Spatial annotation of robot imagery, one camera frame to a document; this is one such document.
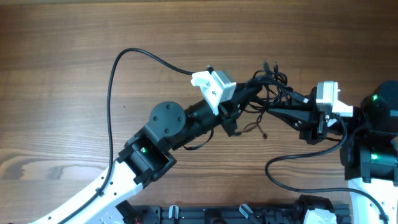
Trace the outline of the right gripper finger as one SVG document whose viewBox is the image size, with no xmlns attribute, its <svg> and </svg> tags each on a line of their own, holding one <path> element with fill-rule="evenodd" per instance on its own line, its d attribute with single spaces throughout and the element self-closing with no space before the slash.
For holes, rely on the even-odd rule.
<svg viewBox="0 0 398 224">
<path fill-rule="evenodd" d="M 313 96 L 302 95 L 292 88 L 281 88 L 282 97 L 285 98 L 280 104 L 283 108 L 311 108 L 313 106 Z"/>
<path fill-rule="evenodd" d="M 297 131 L 309 129 L 318 123 L 318 119 L 313 117 L 311 111 L 272 108 L 267 110 L 267 112 L 281 119 Z"/>
</svg>

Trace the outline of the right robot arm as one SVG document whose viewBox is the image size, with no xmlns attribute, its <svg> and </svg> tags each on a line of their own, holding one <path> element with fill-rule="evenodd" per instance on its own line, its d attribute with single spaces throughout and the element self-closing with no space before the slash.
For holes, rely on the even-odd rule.
<svg viewBox="0 0 398 224">
<path fill-rule="evenodd" d="M 303 189 L 275 180 L 269 172 L 270 165 L 339 150 L 348 186 L 307 192 L 350 193 L 355 223 L 397 223 L 397 81 L 380 84 L 359 107 L 341 102 L 339 92 L 337 82 L 318 83 L 310 94 L 317 132 L 312 134 L 312 127 L 300 131 L 300 138 L 309 144 L 324 140 L 328 133 L 340 135 L 337 145 L 323 151 L 273 158 L 265 165 L 266 176 L 283 189 L 302 193 Z"/>
</svg>

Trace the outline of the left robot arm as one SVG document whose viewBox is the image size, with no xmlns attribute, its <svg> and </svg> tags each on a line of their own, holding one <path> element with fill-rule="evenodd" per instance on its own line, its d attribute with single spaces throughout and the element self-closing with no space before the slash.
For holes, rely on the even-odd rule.
<svg viewBox="0 0 398 224">
<path fill-rule="evenodd" d="M 176 163 L 169 152 L 222 126 L 235 134 L 242 110 L 261 90 L 239 83 L 232 99 L 220 104 L 214 114 L 205 100 L 187 109 L 165 101 L 150 113 L 149 121 L 124 145 L 118 158 L 92 183 L 37 223 L 105 223 L 123 218 L 116 207 L 159 180 Z"/>
</svg>

